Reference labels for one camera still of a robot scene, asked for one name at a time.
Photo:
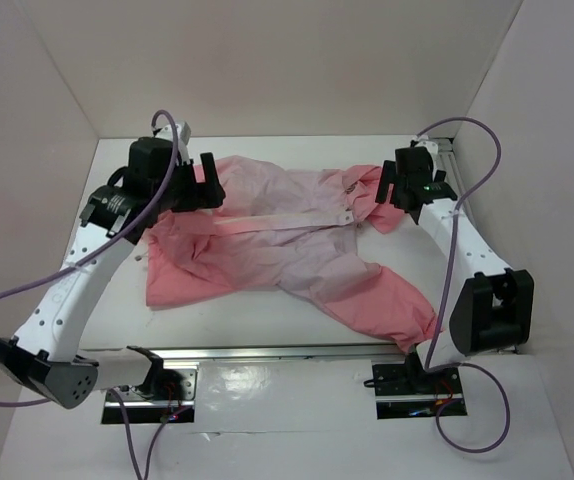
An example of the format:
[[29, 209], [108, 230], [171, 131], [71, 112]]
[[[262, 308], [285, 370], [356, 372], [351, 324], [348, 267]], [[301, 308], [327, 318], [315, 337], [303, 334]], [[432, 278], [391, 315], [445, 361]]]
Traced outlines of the pink zip-up jacket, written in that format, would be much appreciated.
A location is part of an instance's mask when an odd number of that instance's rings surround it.
[[380, 167], [286, 170], [229, 156], [216, 170], [220, 207], [163, 213], [147, 233], [149, 307], [276, 287], [402, 350], [433, 336], [437, 315], [425, 296], [358, 253], [360, 225], [388, 234], [405, 216], [377, 202]]

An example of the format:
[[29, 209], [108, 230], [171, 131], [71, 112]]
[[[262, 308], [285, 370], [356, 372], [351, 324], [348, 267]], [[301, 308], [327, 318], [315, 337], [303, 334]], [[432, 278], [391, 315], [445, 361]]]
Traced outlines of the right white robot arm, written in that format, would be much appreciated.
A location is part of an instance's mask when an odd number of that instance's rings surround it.
[[400, 148], [394, 160], [384, 162], [376, 201], [408, 214], [447, 259], [436, 331], [404, 362], [402, 381], [408, 388], [431, 393], [448, 368], [527, 342], [533, 277], [512, 268], [486, 243], [426, 146]]

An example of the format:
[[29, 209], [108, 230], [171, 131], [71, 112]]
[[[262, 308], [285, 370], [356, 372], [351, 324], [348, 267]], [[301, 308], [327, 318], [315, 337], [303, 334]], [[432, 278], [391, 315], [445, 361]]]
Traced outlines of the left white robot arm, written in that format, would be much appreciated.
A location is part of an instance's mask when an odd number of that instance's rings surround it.
[[96, 390], [129, 386], [151, 399], [180, 383], [151, 350], [83, 351], [80, 340], [112, 276], [160, 214], [215, 209], [224, 199], [212, 153], [195, 165], [184, 145], [159, 136], [134, 141], [127, 164], [88, 197], [59, 279], [11, 337], [0, 337], [0, 370], [65, 409]]

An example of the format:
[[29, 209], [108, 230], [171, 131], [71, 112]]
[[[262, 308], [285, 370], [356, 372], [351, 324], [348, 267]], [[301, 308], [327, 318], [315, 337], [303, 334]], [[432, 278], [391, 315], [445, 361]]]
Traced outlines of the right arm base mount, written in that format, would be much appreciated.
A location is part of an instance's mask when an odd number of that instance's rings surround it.
[[442, 408], [443, 416], [466, 416], [467, 407], [458, 371], [412, 374], [402, 363], [372, 365], [372, 377], [363, 386], [375, 395], [379, 420], [435, 417]]

